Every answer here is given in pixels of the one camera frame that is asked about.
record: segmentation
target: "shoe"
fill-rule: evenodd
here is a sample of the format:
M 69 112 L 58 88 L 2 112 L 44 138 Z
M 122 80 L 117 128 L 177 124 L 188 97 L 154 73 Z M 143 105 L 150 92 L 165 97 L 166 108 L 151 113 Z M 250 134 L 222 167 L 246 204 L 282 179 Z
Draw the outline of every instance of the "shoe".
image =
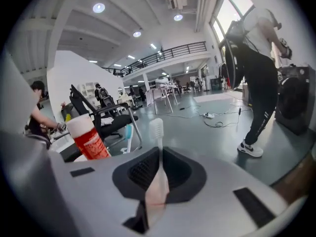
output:
M 237 150 L 239 152 L 247 153 L 253 157 L 261 157 L 263 154 L 263 150 L 259 147 L 253 145 L 247 145 L 245 140 L 243 140 L 238 146 Z

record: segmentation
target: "black railing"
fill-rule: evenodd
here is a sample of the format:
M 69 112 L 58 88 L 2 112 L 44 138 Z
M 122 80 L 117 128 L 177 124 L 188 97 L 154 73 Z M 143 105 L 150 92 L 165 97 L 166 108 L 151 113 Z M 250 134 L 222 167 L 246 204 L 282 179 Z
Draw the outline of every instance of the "black railing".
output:
M 207 51 L 204 41 L 177 46 L 177 47 L 167 49 L 165 51 L 160 51 L 160 52 L 157 52 L 156 54 L 147 56 L 143 59 L 140 59 L 139 61 L 132 63 L 129 66 L 126 66 L 126 68 L 123 68 L 121 70 L 115 69 L 116 70 L 115 74 L 117 76 L 124 77 L 126 75 L 129 75 L 132 72 L 138 71 L 144 67 L 152 65 L 154 63 L 158 63 L 160 61 L 165 61 L 174 57 L 191 54 L 191 53 L 203 52 L 203 51 Z M 103 69 L 109 71 L 110 73 L 114 72 L 114 69 L 110 69 L 110 68 L 103 68 Z

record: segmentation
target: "black chair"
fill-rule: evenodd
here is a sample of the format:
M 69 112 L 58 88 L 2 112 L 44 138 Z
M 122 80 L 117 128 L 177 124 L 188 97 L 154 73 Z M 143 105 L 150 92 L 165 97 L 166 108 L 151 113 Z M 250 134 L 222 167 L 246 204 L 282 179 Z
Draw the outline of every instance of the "black chair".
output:
M 94 117 L 93 123 L 94 123 L 96 130 L 99 133 L 102 141 L 104 141 L 104 139 L 106 137 L 113 135 L 113 133 L 117 132 L 119 129 L 125 127 L 128 124 L 133 123 L 135 131 L 136 131 L 137 136 L 139 138 L 138 149 L 142 148 L 142 143 L 143 143 L 142 136 L 141 136 L 141 134 L 138 130 L 138 127 L 135 123 L 135 121 L 138 120 L 138 117 L 133 116 L 132 111 L 130 110 L 130 107 L 127 103 L 121 103 L 121 104 L 117 104 L 117 105 L 115 105 L 113 103 L 113 105 L 106 106 L 106 107 L 103 107 L 103 108 L 96 110 L 94 108 L 94 106 L 91 105 L 90 102 L 73 85 L 71 85 L 71 94 L 70 94 L 69 98 L 70 98 L 70 101 L 73 104 L 74 108 L 79 113 L 79 115 L 89 113 L 89 111 L 85 108 L 83 103 L 85 103 L 87 105 L 87 107 L 92 111 L 92 113 L 89 115 Z M 109 112 L 113 111 L 113 110 L 117 110 L 119 107 L 124 107 L 128 111 L 128 115 L 123 114 L 123 115 L 118 115 L 116 117 L 113 117 L 114 120 L 112 121 L 111 124 L 101 126 L 101 119 L 111 117 L 111 114 Z M 109 145 L 108 148 L 118 144 L 119 142 L 121 142 L 123 140 L 125 140 L 125 138 L 121 138 L 121 139 L 115 141 L 114 143 Z

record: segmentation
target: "white toothbrush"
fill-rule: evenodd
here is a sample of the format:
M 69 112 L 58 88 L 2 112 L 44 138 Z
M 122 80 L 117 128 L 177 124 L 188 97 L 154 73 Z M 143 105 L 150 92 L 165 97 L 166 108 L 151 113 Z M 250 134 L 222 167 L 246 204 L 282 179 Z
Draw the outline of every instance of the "white toothbrush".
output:
M 162 154 L 163 154 L 163 121 L 160 118 L 154 119 L 149 123 L 151 138 L 157 141 L 159 148 L 159 168 L 149 185 L 146 194 L 146 211 L 148 225 L 151 227 L 163 214 L 164 204 L 167 194 L 169 193 L 169 184 L 167 175 L 163 169 Z

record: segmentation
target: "ceiling light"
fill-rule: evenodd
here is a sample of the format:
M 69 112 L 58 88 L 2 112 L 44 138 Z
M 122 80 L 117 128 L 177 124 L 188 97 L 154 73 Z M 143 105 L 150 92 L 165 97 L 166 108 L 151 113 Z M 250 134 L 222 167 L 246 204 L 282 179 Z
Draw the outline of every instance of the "ceiling light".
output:
M 104 10 L 105 10 L 105 6 L 104 6 L 104 4 L 102 4 L 102 3 L 97 3 L 97 4 L 95 4 L 94 7 L 93 7 L 93 11 L 94 11 L 95 13 L 101 13 L 101 12 L 104 11 Z
M 174 19 L 175 21 L 180 21 L 182 18 L 183 18 L 183 16 L 182 16 L 181 14 L 177 14 L 177 15 L 174 16 L 173 19 Z
M 133 33 L 133 36 L 135 37 L 135 38 L 138 38 L 139 36 L 141 36 L 141 32 L 134 32 Z

